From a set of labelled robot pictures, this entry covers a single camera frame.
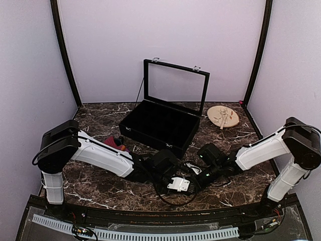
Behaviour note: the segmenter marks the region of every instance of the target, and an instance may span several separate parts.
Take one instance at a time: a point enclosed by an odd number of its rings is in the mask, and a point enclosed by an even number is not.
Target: purple wall
[[[249,110],[266,136],[290,116],[321,128],[321,2],[274,1]],[[279,158],[283,168],[288,157]],[[294,189],[314,240],[321,240],[321,167]]]
[[[0,1],[0,85],[0,227],[14,240],[40,188],[31,160],[41,136],[76,111],[50,1]]]
[[[265,0],[59,3],[83,102],[135,101],[142,60],[153,57],[210,72],[207,101],[243,99]]]

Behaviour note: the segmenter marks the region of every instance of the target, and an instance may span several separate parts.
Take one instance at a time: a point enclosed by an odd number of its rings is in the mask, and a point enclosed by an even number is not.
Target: dark marble table
[[[239,125],[223,130],[213,125],[207,118],[206,112],[208,108],[215,105],[224,105],[235,110],[240,117]],[[75,120],[87,134],[99,141],[104,141],[109,136],[120,135],[118,124],[132,108],[133,103],[84,104],[75,116]],[[205,103],[200,128],[182,162],[193,161],[204,165],[196,152],[209,142],[229,153],[257,140],[257,135],[240,104]],[[129,138],[125,138],[125,144],[135,153],[156,151]],[[275,178],[272,166],[267,161],[243,174],[231,177],[228,185],[216,187],[226,182],[224,178],[218,180],[200,192],[197,198],[186,206],[172,207],[157,197],[151,184],[130,182],[86,163],[70,161],[63,173],[65,198],[69,203],[116,210],[153,212],[206,210],[258,202],[265,187]],[[182,203],[191,197],[171,195],[164,198],[172,203]]]

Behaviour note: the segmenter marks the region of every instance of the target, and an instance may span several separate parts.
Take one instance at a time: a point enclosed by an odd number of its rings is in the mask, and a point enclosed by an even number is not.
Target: wooden plate
[[[214,125],[221,128],[234,127],[240,122],[239,116],[234,110],[222,105],[209,108],[207,116]]]

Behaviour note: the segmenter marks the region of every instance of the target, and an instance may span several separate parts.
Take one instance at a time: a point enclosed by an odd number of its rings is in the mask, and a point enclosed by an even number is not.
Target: box clasp
[[[155,57],[155,58],[152,59],[152,62],[157,63],[158,60],[159,60],[159,57]]]
[[[200,66],[196,66],[196,65],[195,65],[194,68],[193,68],[193,70],[196,71],[196,72],[199,72],[200,69],[201,69]]]

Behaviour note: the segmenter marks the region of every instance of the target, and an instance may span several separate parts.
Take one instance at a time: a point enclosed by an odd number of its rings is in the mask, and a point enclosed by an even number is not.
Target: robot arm
[[[73,120],[45,133],[41,148],[35,165],[42,171],[50,204],[64,202],[62,170],[69,160],[103,168],[131,181],[145,182],[152,178],[152,181],[160,184],[158,191],[164,193],[169,190],[188,191],[190,184],[184,178],[173,177],[177,172],[177,159],[170,151],[159,151],[145,160],[140,155],[95,140],[79,130],[78,123]]]
[[[274,134],[242,147],[228,156],[214,144],[206,144],[198,151],[198,155],[209,167],[196,176],[196,180],[202,188],[221,175],[237,175],[284,154],[291,154],[291,158],[280,175],[266,189],[262,199],[263,203],[276,206],[304,175],[321,163],[319,133],[294,117],[287,119],[286,124]]]
[[[162,150],[143,161],[140,155],[95,140],[79,130],[76,121],[70,120],[44,134],[41,146],[43,151],[40,151],[37,165],[44,177],[48,202],[62,204],[62,169],[70,159],[98,166],[138,182],[149,179],[142,170],[144,168],[166,193],[169,189],[187,192],[193,185],[202,190],[222,175],[237,175],[261,162],[291,154],[289,163],[267,189],[266,198],[277,203],[305,174],[321,163],[319,134],[310,128],[291,127],[293,125],[304,124],[293,117],[289,118],[276,133],[231,152],[228,156],[214,144],[206,144],[198,151],[198,155],[208,164],[208,168],[184,179],[173,177],[177,171],[177,159],[170,151]]]

